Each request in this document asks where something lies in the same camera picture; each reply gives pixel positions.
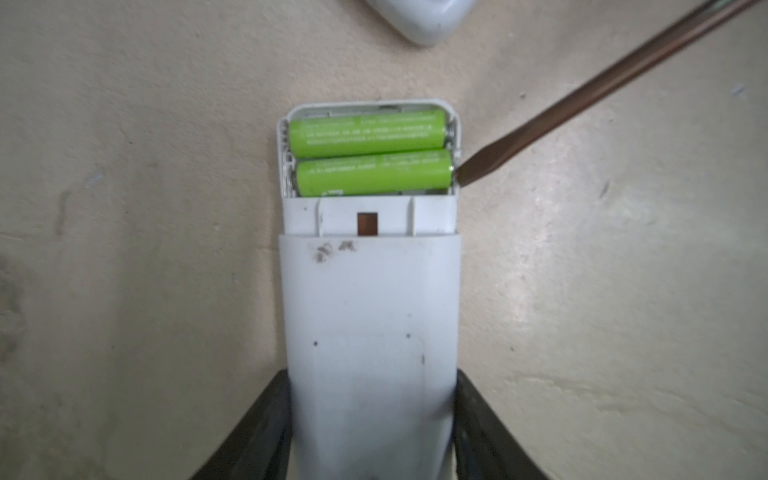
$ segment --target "battery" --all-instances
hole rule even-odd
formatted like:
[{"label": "battery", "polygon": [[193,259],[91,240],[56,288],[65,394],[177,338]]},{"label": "battery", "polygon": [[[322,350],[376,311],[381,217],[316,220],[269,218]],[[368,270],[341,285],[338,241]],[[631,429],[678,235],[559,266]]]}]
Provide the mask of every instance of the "battery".
[{"label": "battery", "polygon": [[445,112],[306,118],[290,122],[288,137],[296,158],[431,150],[445,144]]},{"label": "battery", "polygon": [[299,161],[294,180],[302,197],[325,197],[448,188],[452,174],[441,149]]}]

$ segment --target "green battery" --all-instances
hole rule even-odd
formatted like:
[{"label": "green battery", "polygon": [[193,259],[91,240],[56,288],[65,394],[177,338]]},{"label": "green battery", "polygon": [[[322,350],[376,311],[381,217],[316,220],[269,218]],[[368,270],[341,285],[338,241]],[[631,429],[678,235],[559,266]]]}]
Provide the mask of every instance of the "green battery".
[{"label": "green battery", "polygon": [[445,112],[294,120],[288,127],[288,137],[296,158],[431,150],[445,144]]},{"label": "green battery", "polygon": [[453,163],[447,150],[300,161],[294,183],[302,197],[388,194],[448,188]]}]

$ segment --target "white object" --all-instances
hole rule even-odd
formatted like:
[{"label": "white object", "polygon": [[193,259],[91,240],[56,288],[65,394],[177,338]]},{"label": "white object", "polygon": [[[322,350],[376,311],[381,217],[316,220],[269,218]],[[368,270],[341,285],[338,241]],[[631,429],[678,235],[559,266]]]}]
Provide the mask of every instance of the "white object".
[{"label": "white object", "polygon": [[414,43],[434,45],[449,36],[477,0],[366,0]]},{"label": "white object", "polygon": [[[458,349],[458,186],[446,194],[298,197],[291,120],[445,110],[442,101],[311,104],[277,126],[280,270],[294,448],[303,480],[449,478]],[[357,236],[377,213],[379,235]]]}]

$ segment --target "white plastic device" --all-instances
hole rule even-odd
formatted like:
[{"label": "white plastic device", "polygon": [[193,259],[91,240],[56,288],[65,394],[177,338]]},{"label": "white plastic device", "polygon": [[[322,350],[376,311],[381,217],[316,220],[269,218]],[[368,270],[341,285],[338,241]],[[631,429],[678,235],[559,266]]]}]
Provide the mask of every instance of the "white plastic device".
[{"label": "white plastic device", "polygon": [[[302,480],[434,480],[446,468],[458,349],[458,185],[442,194],[299,197],[297,118],[440,108],[443,101],[306,104],[277,125],[280,236],[293,447]],[[358,237],[358,213],[379,232]]]},{"label": "white plastic device", "polygon": [[366,0],[414,43],[430,46],[449,36],[477,0]]}]

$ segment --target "rectangular slot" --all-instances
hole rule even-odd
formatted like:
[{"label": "rectangular slot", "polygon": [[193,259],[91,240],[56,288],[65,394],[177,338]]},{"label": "rectangular slot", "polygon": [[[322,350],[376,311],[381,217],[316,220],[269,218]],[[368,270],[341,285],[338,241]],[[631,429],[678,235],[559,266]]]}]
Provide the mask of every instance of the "rectangular slot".
[{"label": "rectangular slot", "polygon": [[376,212],[357,214],[357,236],[375,237],[379,234],[379,214]]}]

